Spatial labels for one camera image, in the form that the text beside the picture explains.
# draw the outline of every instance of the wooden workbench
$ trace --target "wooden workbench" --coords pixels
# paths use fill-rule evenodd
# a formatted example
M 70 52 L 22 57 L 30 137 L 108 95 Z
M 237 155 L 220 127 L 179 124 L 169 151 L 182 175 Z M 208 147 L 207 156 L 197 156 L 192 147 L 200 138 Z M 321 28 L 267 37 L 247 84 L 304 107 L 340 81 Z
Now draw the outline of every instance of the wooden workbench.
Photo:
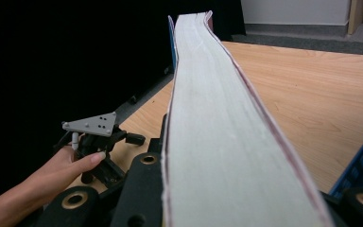
M 327 193 L 363 144 L 363 55 L 223 44 Z M 120 126 L 147 138 L 141 147 L 116 144 L 111 157 L 125 171 L 160 136 L 171 91 L 172 81 Z M 106 189 L 100 182 L 91 186 Z

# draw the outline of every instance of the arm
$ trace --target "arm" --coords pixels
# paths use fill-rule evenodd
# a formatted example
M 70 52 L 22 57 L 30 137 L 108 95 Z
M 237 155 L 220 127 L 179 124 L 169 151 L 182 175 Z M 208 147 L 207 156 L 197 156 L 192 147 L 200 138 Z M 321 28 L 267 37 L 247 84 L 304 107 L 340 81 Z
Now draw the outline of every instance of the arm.
M 88 155 L 73 162 L 70 147 L 59 150 L 45 165 L 22 183 L 0 196 L 0 226 L 15 226 L 33 211 L 52 201 L 81 173 L 96 167 L 105 152 Z

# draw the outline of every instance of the wall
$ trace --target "wall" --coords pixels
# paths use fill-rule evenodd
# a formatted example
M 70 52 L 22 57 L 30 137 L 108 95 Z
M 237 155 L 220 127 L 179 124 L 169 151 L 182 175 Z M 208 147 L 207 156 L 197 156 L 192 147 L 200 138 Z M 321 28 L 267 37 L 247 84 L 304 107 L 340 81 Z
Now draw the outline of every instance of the wall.
M 351 0 L 241 0 L 245 24 L 345 26 Z

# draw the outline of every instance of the triangular metal plate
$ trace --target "triangular metal plate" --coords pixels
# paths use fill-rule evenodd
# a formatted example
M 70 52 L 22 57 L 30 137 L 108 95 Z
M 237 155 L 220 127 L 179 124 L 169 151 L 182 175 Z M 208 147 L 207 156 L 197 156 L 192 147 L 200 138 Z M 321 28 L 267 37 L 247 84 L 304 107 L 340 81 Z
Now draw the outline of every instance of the triangular metal plate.
M 83 132 L 109 137 L 112 134 L 115 120 L 116 112 L 112 112 L 77 121 L 64 122 L 62 128 L 66 131 Z

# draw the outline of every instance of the finger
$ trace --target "finger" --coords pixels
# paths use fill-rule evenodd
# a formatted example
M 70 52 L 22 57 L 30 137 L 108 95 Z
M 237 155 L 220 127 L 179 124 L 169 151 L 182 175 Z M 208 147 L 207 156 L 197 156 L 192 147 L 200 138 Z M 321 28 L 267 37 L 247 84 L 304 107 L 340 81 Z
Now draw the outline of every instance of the finger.
M 94 167 L 98 166 L 98 164 L 104 160 L 106 157 L 106 152 L 97 152 L 94 154 L 90 154 L 85 156 L 84 158 L 75 161 L 72 164 L 72 170 L 75 174 L 81 174 L 83 172 L 89 171 Z
M 58 150 L 58 152 L 54 155 L 54 158 L 63 160 L 63 159 L 67 159 L 67 157 L 73 156 L 74 153 L 75 153 L 75 151 L 72 149 L 72 147 L 64 146 L 63 148 Z

